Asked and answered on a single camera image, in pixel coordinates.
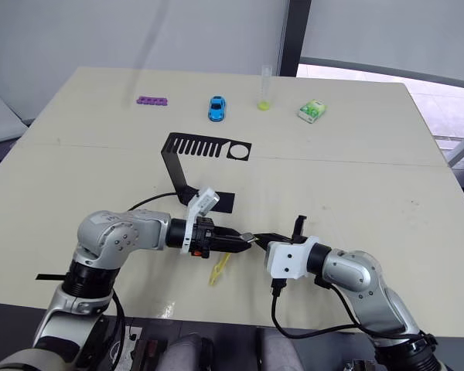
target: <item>white table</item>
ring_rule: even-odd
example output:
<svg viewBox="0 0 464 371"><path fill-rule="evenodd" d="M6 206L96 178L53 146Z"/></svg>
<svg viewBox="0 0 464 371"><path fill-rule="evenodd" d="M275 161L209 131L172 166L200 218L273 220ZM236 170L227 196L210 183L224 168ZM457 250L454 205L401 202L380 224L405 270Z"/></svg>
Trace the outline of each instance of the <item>white table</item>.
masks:
<svg viewBox="0 0 464 371"><path fill-rule="evenodd" d="M190 185L236 193L232 214L209 214L215 224L289 235L306 215L306 235L377 257L425 331L464 336L464 195L404 85L274 77L262 112L259 77L142 71L131 86L135 73L79 69L0 165L0 303L45 308L57 283L34 278L66 271L88 213L171 192L160 150L179 131L252 143L247 162L180 156ZM212 123L217 94L227 116ZM308 124L295 113L312 98L328 110ZM186 212L175 197L147 208ZM218 258L133 253L115 285L126 315L271 325L264 252L232 256L209 287ZM348 321L312 278L289 281L278 316L299 328Z"/></svg>

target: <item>test tube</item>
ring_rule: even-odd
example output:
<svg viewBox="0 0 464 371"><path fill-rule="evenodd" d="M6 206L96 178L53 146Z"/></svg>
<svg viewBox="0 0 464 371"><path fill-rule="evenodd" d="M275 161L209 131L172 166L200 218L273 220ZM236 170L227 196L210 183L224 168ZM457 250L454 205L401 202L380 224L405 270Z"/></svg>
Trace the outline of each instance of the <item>test tube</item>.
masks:
<svg viewBox="0 0 464 371"><path fill-rule="evenodd" d="M270 109L270 82L273 68L266 64L261 67L261 89L258 109L268 111Z"/></svg>

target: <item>yellow plastic piece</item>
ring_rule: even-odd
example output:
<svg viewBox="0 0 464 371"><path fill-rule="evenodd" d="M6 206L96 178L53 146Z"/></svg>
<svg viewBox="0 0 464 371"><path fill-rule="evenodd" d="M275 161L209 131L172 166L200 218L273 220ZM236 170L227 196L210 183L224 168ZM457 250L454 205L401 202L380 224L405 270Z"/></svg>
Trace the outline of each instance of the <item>yellow plastic piece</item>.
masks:
<svg viewBox="0 0 464 371"><path fill-rule="evenodd" d="M211 275L210 275L210 280L208 281L208 284L210 286L215 285L215 281L217 280L218 276L220 276L223 272L223 269L225 268L225 264L227 264L227 261L229 260L231 253L225 253L222 258L218 261L217 264L213 267L211 270Z"/></svg>
<svg viewBox="0 0 464 371"><path fill-rule="evenodd" d="M270 109L270 103L268 103L265 100L262 100L260 103L258 103L258 109L262 111L268 111Z"/></svg>

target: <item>white wall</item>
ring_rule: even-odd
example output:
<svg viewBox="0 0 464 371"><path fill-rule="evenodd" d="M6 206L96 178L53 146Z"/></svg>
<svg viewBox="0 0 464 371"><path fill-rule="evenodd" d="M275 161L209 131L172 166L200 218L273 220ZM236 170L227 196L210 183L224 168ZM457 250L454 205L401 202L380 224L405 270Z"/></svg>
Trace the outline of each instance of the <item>white wall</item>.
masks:
<svg viewBox="0 0 464 371"><path fill-rule="evenodd" d="M288 0L0 0L0 97L28 119L78 66L260 73L261 64L277 66L287 6Z"/></svg>
<svg viewBox="0 0 464 371"><path fill-rule="evenodd" d="M302 57L464 81L464 0L312 0Z"/></svg>

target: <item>black bracket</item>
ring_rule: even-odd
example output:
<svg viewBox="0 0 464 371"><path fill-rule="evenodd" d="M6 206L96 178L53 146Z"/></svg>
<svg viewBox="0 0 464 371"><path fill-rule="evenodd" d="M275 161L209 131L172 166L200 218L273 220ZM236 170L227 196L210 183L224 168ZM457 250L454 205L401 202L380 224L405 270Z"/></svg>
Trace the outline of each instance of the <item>black bracket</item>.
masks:
<svg viewBox="0 0 464 371"><path fill-rule="evenodd" d="M230 143L227 150L227 158L233 160L247 161L251 153L251 143L233 141L225 138L207 137L185 133L170 133L162 148L162 157L169 172L172 184L176 189L179 201L186 205L197 194L198 190L187 185L183 167L180 165L179 155L195 155L203 157L220 157L222 147ZM247 149L247 154L238 158L231 153L232 147L240 145ZM234 207L234 193L217 192L220 201L211 209L221 213L232 213Z"/></svg>

